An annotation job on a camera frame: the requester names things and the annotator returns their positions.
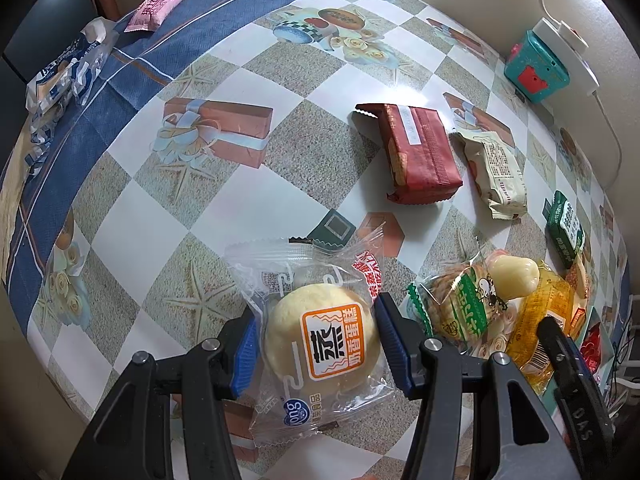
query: teal box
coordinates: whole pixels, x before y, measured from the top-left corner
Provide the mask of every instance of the teal box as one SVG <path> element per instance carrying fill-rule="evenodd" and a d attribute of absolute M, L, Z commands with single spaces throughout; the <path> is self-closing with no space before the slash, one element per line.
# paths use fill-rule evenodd
<path fill-rule="evenodd" d="M 504 75 L 532 103 L 539 103 L 569 84 L 569 73 L 546 44 L 532 30 L 511 49 Z"/>

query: white wall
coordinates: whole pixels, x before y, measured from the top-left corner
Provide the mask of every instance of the white wall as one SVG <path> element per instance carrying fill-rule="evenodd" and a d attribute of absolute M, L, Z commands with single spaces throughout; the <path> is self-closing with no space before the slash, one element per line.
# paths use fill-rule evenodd
<path fill-rule="evenodd" d="M 524 31 L 540 19 L 538 0 L 424 0 L 437 7 L 505 55 Z M 578 30 L 589 44 L 586 60 L 600 82 L 598 94 L 620 137 L 625 157 L 609 199 L 626 241 L 632 289 L 640 290 L 640 59 L 601 0 L 545 0 L 557 19 Z M 612 178 L 617 150 L 607 125 L 590 96 L 567 87 L 549 99 L 580 144 L 601 185 Z"/>

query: pink snack package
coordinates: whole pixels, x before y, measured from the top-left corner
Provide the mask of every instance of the pink snack package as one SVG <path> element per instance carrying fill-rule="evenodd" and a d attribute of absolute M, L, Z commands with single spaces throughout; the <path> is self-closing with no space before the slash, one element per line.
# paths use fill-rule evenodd
<path fill-rule="evenodd" d="M 125 32 L 132 30 L 158 30 L 169 12 L 183 0 L 145 0 L 136 9 L 133 18 L 124 29 Z"/>

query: plastic wrapper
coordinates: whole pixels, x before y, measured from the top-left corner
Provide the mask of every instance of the plastic wrapper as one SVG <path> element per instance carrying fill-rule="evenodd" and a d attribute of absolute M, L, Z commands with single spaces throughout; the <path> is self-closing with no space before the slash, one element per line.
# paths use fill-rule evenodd
<path fill-rule="evenodd" d="M 512 220 L 527 212 L 527 189 L 515 155 L 496 132 L 459 128 L 480 198 L 493 218 Z"/>
<path fill-rule="evenodd" d="M 257 446 L 360 418 L 394 395 L 372 314 L 382 288 L 382 229 L 332 250 L 265 240 L 225 261 L 254 311 L 264 371 L 250 431 Z"/>
<path fill-rule="evenodd" d="M 84 106 L 111 49 L 118 40 L 115 22 L 95 18 L 82 29 L 76 40 L 27 85 L 26 108 L 33 146 L 24 160 L 30 177 L 38 174 L 47 158 L 58 121 L 75 98 Z"/>
<path fill-rule="evenodd" d="M 181 1 L 183 0 L 145 0 L 133 13 L 133 17 L 129 20 L 124 31 L 148 30 L 154 32 L 158 30 L 165 18 Z"/>
<path fill-rule="evenodd" d="M 582 327 L 587 321 L 587 307 L 589 306 L 591 279 L 587 276 L 587 270 L 582 263 L 580 254 L 576 256 L 574 264 L 567 272 L 564 280 L 574 288 L 574 312 L 571 318 L 569 336 L 576 341 L 580 336 Z"/>
<path fill-rule="evenodd" d="M 416 278 L 409 287 L 414 317 L 430 331 L 449 339 L 461 352 L 471 351 L 489 324 L 507 309 L 496 295 L 492 277 L 478 251 L 466 262 Z"/>
<path fill-rule="evenodd" d="M 600 323 L 593 325 L 587 332 L 580 346 L 580 354 L 582 354 L 584 364 L 587 365 L 591 375 L 594 375 L 598 371 L 602 357 L 600 350 Z"/>
<path fill-rule="evenodd" d="M 378 118 L 395 192 L 400 204 L 448 200 L 462 186 L 449 139 L 436 110 L 393 104 L 359 104 Z"/>
<path fill-rule="evenodd" d="M 556 190 L 554 202 L 545 200 L 543 215 L 546 218 L 546 228 L 558 249 L 564 266 L 569 269 L 575 257 L 584 250 L 585 235 L 571 203 L 562 192 Z"/>
<path fill-rule="evenodd" d="M 553 368 L 538 341 L 538 323 L 543 317 L 550 316 L 556 320 L 562 333 L 568 335 L 574 306 L 574 290 L 543 262 L 540 262 L 538 267 L 538 288 L 524 298 L 520 306 L 516 325 L 507 345 L 507 354 L 518 365 L 533 390 L 541 394 L 553 374 Z"/>

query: orange label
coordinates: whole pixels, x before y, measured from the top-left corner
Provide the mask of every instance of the orange label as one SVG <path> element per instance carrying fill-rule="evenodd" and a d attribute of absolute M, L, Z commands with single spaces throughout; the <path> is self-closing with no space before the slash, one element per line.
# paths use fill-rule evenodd
<path fill-rule="evenodd" d="M 364 363 L 364 327 L 358 303 L 305 312 L 300 326 L 313 380 L 338 376 Z"/>

